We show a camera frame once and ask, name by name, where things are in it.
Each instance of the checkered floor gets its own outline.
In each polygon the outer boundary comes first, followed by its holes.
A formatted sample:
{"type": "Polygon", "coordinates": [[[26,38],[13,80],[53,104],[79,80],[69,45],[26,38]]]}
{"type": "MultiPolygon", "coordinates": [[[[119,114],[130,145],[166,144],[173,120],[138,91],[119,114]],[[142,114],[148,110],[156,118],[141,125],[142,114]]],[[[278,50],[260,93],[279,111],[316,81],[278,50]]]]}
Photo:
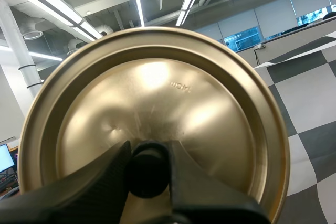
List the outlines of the checkered floor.
{"type": "Polygon", "coordinates": [[[278,223],[335,224],[336,46],[256,71],[289,136],[289,189],[278,223]]]}

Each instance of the white pillar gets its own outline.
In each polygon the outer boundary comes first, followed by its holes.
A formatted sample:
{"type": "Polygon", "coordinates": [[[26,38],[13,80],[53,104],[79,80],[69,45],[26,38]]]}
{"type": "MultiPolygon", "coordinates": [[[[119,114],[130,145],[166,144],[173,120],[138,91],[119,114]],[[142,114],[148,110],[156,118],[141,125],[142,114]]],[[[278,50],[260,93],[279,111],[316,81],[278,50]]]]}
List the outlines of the white pillar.
{"type": "Polygon", "coordinates": [[[0,27],[9,47],[12,49],[17,59],[20,71],[24,77],[28,89],[35,96],[41,88],[41,79],[38,75],[32,57],[29,55],[28,48],[21,36],[16,24],[13,13],[6,0],[0,0],[0,27]]]}

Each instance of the wall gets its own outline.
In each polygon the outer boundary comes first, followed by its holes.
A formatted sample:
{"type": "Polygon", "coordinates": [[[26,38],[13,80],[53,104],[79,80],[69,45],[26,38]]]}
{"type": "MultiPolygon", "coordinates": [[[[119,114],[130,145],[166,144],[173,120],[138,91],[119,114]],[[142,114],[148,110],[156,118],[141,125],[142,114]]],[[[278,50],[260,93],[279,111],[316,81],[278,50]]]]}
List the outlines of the wall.
{"type": "Polygon", "coordinates": [[[10,137],[20,138],[23,113],[0,67],[0,141],[10,137]]]}
{"type": "MultiPolygon", "coordinates": [[[[330,22],[326,22],[324,24],[314,26],[292,35],[265,43],[266,48],[257,50],[256,53],[258,55],[260,64],[262,64],[334,31],[336,31],[336,20],[332,20],[330,22]]],[[[253,48],[241,51],[238,54],[243,57],[252,67],[257,66],[256,56],[254,54],[253,48]]]]}

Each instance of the white floor tile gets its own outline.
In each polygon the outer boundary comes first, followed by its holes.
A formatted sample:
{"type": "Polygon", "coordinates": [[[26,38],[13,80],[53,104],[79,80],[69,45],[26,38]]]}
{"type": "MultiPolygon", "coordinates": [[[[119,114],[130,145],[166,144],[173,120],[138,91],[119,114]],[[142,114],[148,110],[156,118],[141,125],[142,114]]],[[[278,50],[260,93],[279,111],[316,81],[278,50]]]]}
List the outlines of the white floor tile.
{"type": "Polygon", "coordinates": [[[269,75],[267,68],[255,68],[257,73],[260,75],[260,77],[264,80],[267,86],[271,86],[274,84],[271,76],[269,75]]]}
{"type": "Polygon", "coordinates": [[[336,60],[336,46],[326,48],[322,50],[322,53],[327,60],[327,62],[331,62],[333,60],[336,60]]]}
{"type": "Polygon", "coordinates": [[[336,77],[328,64],[276,87],[298,133],[336,121],[336,77]]]}
{"type": "Polygon", "coordinates": [[[287,196],[316,184],[316,175],[299,135],[288,138],[290,149],[290,177],[287,196]]]}
{"type": "Polygon", "coordinates": [[[318,182],[317,193],[328,224],[336,223],[336,173],[318,182]]]}

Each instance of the ceiling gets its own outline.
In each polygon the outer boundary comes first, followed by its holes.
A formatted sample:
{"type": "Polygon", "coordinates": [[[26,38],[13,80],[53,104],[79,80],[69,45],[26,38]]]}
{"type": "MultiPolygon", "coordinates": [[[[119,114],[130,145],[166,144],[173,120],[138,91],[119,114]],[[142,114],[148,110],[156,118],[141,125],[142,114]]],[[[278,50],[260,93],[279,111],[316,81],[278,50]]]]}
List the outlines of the ceiling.
{"type": "MultiPolygon", "coordinates": [[[[26,0],[7,1],[12,6],[18,24],[24,22],[29,16],[42,18],[42,21],[36,24],[36,29],[43,31],[44,36],[27,41],[29,50],[66,58],[69,41],[74,37],[82,39],[57,20],[41,14],[41,11],[36,9],[37,7],[27,3],[26,0]]],[[[139,24],[135,0],[64,1],[85,17],[94,27],[107,25],[113,31],[118,31],[136,27],[139,24]]],[[[195,1],[195,5],[182,28],[195,30],[273,0],[210,0],[207,5],[198,6],[199,1],[195,1]]],[[[175,26],[182,3],[183,0],[163,0],[162,9],[159,10],[159,0],[141,0],[145,24],[147,26],[175,26]]],[[[42,62],[39,61],[37,65],[40,66],[40,69],[43,69],[55,63],[58,62],[43,60],[42,62]]]]}

